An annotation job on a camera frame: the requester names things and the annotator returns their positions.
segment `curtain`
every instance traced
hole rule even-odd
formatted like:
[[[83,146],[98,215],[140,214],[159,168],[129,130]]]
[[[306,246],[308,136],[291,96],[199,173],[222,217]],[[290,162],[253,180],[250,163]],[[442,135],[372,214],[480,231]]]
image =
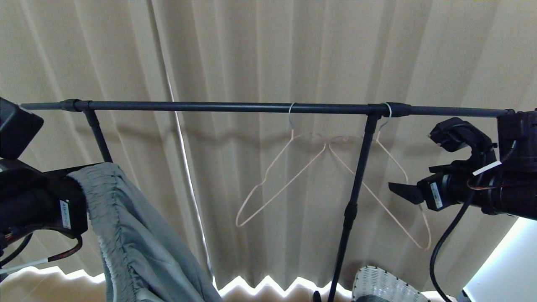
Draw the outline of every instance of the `curtain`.
[[[0,94],[13,102],[93,100],[282,102],[513,108],[537,99],[537,5],[509,2],[85,2],[0,4]],[[101,158],[82,115],[39,112],[45,126],[23,160],[42,170]],[[328,152],[244,227],[235,217],[289,140],[286,114],[98,112],[112,156],[209,267],[218,288],[237,276],[282,288],[297,276],[331,280],[353,176]],[[291,114],[296,133],[361,135],[365,118]],[[466,159],[426,136],[442,117],[391,119],[380,140],[415,183],[427,167]],[[496,140],[494,119],[466,118]],[[360,140],[334,148],[351,168]],[[322,148],[294,142],[241,221]],[[374,145],[365,183],[416,240],[427,243],[417,208],[387,189],[404,182]],[[431,251],[418,249],[367,193],[360,195],[342,284],[378,265],[430,290]],[[457,206],[426,211],[433,244]],[[437,278],[455,294],[514,222],[472,208],[444,244]],[[205,253],[204,238],[208,254]],[[95,240],[59,263],[98,273]],[[41,234],[22,260],[48,254]]]

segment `rack leg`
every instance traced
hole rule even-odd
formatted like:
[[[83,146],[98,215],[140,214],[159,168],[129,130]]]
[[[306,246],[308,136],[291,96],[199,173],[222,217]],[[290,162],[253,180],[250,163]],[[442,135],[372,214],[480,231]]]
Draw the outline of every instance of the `rack leg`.
[[[93,136],[95,136],[95,140],[97,141],[97,145],[99,146],[99,150],[101,152],[101,155],[103,156],[103,160],[105,162],[113,162],[112,156],[110,155],[110,151],[108,151],[108,146],[106,145],[106,140],[104,139],[103,131],[101,130],[99,125],[99,119],[97,118],[95,111],[84,110],[84,114],[86,115],[88,124],[93,131]]]
[[[347,243],[349,242],[349,235],[351,234],[352,225],[358,213],[358,196],[360,195],[360,188],[362,186],[362,180],[364,179],[367,158],[369,157],[369,150],[371,149],[373,135],[375,134],[376,129],[376,123],[379,118],[380,116],[377,115],[367,117],[367,123],[364,132],[364,141],[360,150],[360,158],[358,159],[358,167],[356,168],[356,176],[354,177],[351,198],[349,200],[349,203],[347,204],[347,207],[345,208],[343,232],[341,234],[341,240],[339,241],[336,268],[334,271],[334,277],[332,279],[332,285],[330,286],[328,302],[333,302],[336,296],[336,286],[337,282],[339,281],[339,274],[341,273],[341,268],[343,266],[343,258],[345,257],[345,251],[347,250]]]

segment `clothing rack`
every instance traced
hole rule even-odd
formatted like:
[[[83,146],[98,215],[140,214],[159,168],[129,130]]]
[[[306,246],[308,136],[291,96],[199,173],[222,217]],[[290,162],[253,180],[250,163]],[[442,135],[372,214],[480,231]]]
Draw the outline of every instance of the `clothing rack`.
[[[343,232],[339,241],[336,258],[336,267],[328,302],[333,302],[336,295],[336,286],[339,281],[347,243],[349,241],[352,225],[358,213],[358,196],[364,178],[367,159],[377,121],[381,117],[404,116],[459,116],[459,117],[486,117],[495,118],[507,114],[509,110],[461,108],[461,107],[434,107],[412,106],[402,103],[387,104],[302,104],[294,103],[211,103],[211,102],[98,102],[92,100],[67,99],[57,103],[22,104],[27,110],[65,110],[70,112],[84,112],[90,125],[99,150],[105,162],[112,162],[112,157],[95,110],[141,110],[141,111],[197,111],[197,112],[267,112],[267,113],[320,113],[320,114],[362,114],[367,116],[364,129],[364,140],[361,146],[351,191],[351,198],[345,208]],[[320,295],[314,294],[314,302],[320,302]]]

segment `gray fabric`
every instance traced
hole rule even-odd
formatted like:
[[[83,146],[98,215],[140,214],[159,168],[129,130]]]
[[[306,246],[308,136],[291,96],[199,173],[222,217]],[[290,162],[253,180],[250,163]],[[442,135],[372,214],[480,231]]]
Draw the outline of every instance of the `gray fabric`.
[[[222,301],[188,247],[117,165],[69,176],[88,201],[107,301]]]

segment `white label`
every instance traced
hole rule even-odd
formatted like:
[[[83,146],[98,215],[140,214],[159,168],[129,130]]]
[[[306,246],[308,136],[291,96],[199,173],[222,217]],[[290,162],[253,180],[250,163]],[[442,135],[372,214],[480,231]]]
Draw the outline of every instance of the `white label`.
[[[436,183],[431,184],[431,191],[433,192],[434,203],[437,205],[437,208],[442,208],[442,198],[440,198],[440,192]]]
[[[69,218],[69,200],[60,200],[60,210],[62,212],[63,227],[71,229],[71,219]]]

